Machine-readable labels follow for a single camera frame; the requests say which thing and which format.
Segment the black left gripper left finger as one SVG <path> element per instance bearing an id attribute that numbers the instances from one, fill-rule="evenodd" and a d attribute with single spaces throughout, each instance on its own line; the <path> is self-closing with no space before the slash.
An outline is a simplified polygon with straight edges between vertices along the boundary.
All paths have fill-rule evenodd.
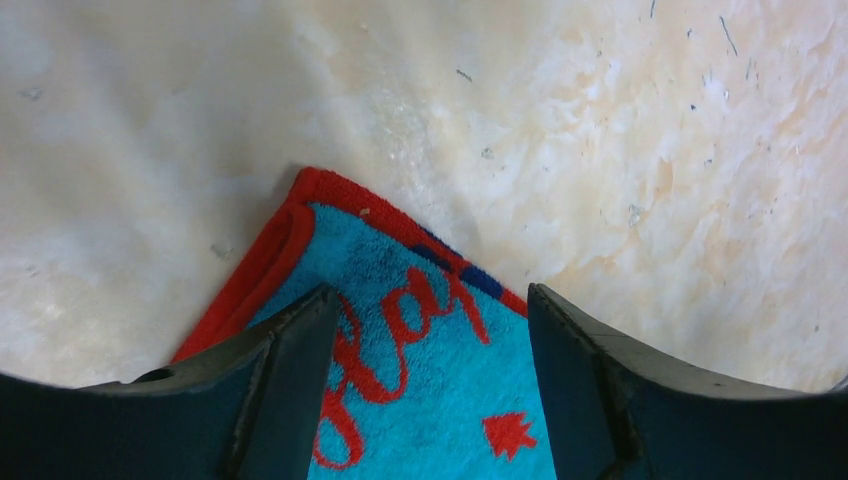
<path id="1" fill-rule="evenodd" d="M 1 378 L 5 479 L 304 479 L 340 316 L 319 286 L 130 383 Z"/>

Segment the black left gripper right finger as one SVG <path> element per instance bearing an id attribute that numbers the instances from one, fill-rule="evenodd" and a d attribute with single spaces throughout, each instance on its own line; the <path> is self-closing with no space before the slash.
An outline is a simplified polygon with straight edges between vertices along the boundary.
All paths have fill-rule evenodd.
<path id="1" fill-rule="evenodd" d="M 703 369 L 542 284 L 528 327 L 560 479 L 843 479 L 847 394 Z"/>

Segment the red blue patterned towel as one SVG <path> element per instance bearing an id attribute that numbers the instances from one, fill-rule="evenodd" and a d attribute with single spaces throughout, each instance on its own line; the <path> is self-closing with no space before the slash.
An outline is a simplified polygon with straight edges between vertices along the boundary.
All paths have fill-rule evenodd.
<path id="1" fill-rule="evenodd" d="M 551 479 L 519 296 L 387 200 L 306 167 L 177 351 L 319 284 L 342 312 L 312 479 Z"/>

